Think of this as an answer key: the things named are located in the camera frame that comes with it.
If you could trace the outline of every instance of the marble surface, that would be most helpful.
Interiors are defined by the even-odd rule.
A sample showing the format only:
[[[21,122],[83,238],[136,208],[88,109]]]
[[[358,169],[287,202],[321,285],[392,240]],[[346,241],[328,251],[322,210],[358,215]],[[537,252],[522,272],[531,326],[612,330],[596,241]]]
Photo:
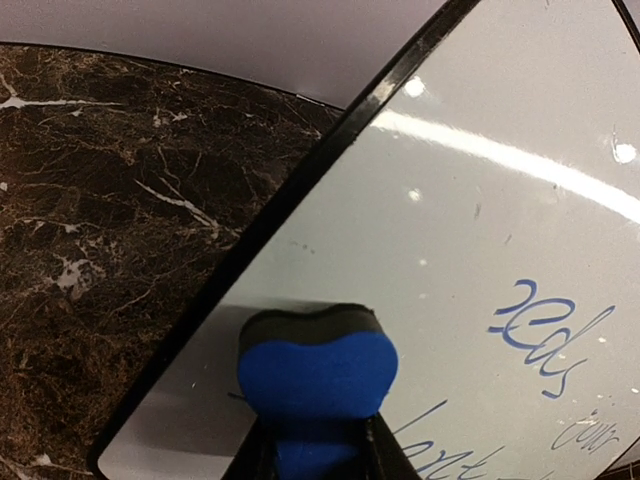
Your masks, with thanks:
[[[85,456],[339,112],[174,66],[0,46],[0,479]]]

